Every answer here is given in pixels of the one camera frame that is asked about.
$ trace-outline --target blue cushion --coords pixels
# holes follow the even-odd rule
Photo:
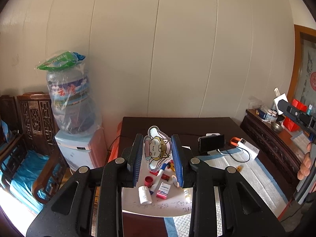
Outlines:
[[[12,138],[12,133],[8,127],[8,125],[4,121],[0,121],[0,125],[2,125],[2,131],[6,142],[9,142]]]
[[[11,157],[11,156],[9,155],[9,156],[3,161],[3,163],[1,164],[1,169],[2,169],[2,170],[5,170],[4,164],[7,165],[7,163],[9,162],[10,157]],[[0,184],[2,185],[3,188],[5,188],[4,184],[2,183],[2,175],[3,175],[3,173],[2,173],[2,171],[0,170]]]
[[[22,162],[11,181],[10,192],[36,214],[42,210],[44,204],[39,203],[33,197],[32,185],[42,172],[48,159],[49,156],[38,154],[33,150],[27,151],[25,160]],[[54,175],[58,172],[59,168],[60,165],[57,164],[53,171]],[[47,186],[49,187],[51,183],[53,183],[53,179],[50,177]],[[48,200],[47,195],[42,190],[38,192],[38,196]]]

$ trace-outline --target bowl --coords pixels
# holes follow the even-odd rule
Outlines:
[[[283,131],[283,127],[277,122],[271,122],[271,129],[276,134],[279,134]]]

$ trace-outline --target smartphone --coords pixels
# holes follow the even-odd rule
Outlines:
[[[224,148],[225,138],[223,134],[209,135],[198,138],[198,148],[200,155],[207,155],[209,151]]]

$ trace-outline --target wall seam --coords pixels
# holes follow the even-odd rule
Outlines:
[[[242,89],[242,92],[241,92],[241,95],[240,95],[240,98],[239,98],[239,103],[238,103],[238,106],[237,106],[234,118],[237,115],[239,106],[241,104],[241,98],[242,98],[242,96],[244,94],[244,91],[245,91],[247,78],[248,78],[248,74],[249,74],[249,69],[250,69],[251,55],[252,55],[252,46],[253,46],[253,14],[252,14],[252,3],[251,3],[251,0],[249,0],[249,1],[250,1],[250,10],[251,10],[251,49],[250,49],[249,64],[248,64],[248,70],[247,70],[247,75],[246,75],[246,79],[245,79],[245,84],[244,84],[244,88]]]
[[[95,3],[96,3],[96,1],[97,1],[97,0],[94,0],[93,11],[92,11],[92,16],[91,16],[90,36],[89,36],[89,51],[88,51],[89,62],[90,62],[90,46],[91,46],[92,22],[93,22],[93,15],[94,15],[94,9],[95,9]]]
[[[210,65],[209,77],[208,77],[208,79],[207,79],[206,88],[205,88],[205,93],[204,93],[204,97],[203,97],[203,101],[202,101],[200,113],[199,113],[199,115],[198,115],[199,118],[201,117],[201,113],[202,113],[202,109],[203,109],[204,102],[205,102],[205,97],[206,97],[206,91],[207,91],[207,88],[208,88],[208,86],[209,86],[209,81],[210,81],[210,76],[211,76],[211,69],[212,69],[212,64],[213,64],[214,51],[215,51],[215,43],[216,43],[216,34],[217,34],[217,22],[218,22],[218,0],[217,0],[217,7],[216,7],[216,25],[215,25],[215,37],[214,37],[213,53],[212,53],[212,58],[211,58],[211,65]]]
[[[22,59],[24,60],[24,62],[22,63],[23,67],[25,67],[25,45],[24,45],[25,44],[25,21],[26,21],[27,14],[30,11],[32,1],[33,0],[30,1],[30,5],[29,5],[27,11],[25,12],[25,17],[24,17],[23,26],[22,26],[22,36],[23,36],[23,57],[22,57]],[[23,85],[22,88],[23,88],[23,93],[25,93],[25,86]]]
[[[149,98],[150,98],[151,74],[152,74],[153,61],[154,61],[154,47],[155,47],[155,38],[156,38],[157,21],[158,21],[159,3],[160,3],[160,0],[158,0],[158,4],[157,4],[157,14],[156,14],[156,23],[155,23],[154,41],[153,41],[153,52],[151,53],[150,77],[149,77],[148,100],[147,100],[147,116],[148,116],[148,112],[149,112]]]
[[[270,73],[269,73],[269,78],[268,78],[267,86],[266,86],[266,88],[265,88],[265,92],[264,92],[264,96],[263,96],[263,102],[264,102],[264,100],[265,100],[265,96],[266,96],[266,94],[267,94],[267,90],[268,90],[268,86],[269,86],[269,82],[270,82],[270,77],[271,77],[271,72],[272,72],[272,65],[273,65],[273,58],[274,58],[274,50],[275,50],[276,42],[277,42],[277,38],[275,37],[274,43],[273,43],[273,51],[272,51],[272,58],[271,58]]]
[[[47,27],[46,27],[46,42],[45,42],[45,58],[48,57],[48,54],[47,54],[47,50],[48,50],[48,42],[47,42],[47,38],[48,38],[48,25],[49,25],[49,20],[51,18],[51,12],[52,12],[52,7],[53,7],[53,4],[54,4],[54,1],[52,1],[52,5],[51,5],[51,8],[49,9],[49,14],[48,14],[48,20],[47,20]]]

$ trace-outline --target whiteboard marker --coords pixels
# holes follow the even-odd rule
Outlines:
[[[163,172],[164,172],[166,166],[167,166],[166,163],[163,163],[163,164],[162,164],[162,167],[161,167],[161,169],[159,170],[159,173],[158,173],[157,177],[155,178],[155,181],[154,181],[153,185],[152,185],[151,188],[149,189],[149,192],[150,192],[151,194],[153,194],[154,191],[156,190],[156,188],[157,188],[157,186],[158,186],[158,184],[159,184],[160,178],[161,178],[161,176],[162,176],[162,174],[163,174]]]

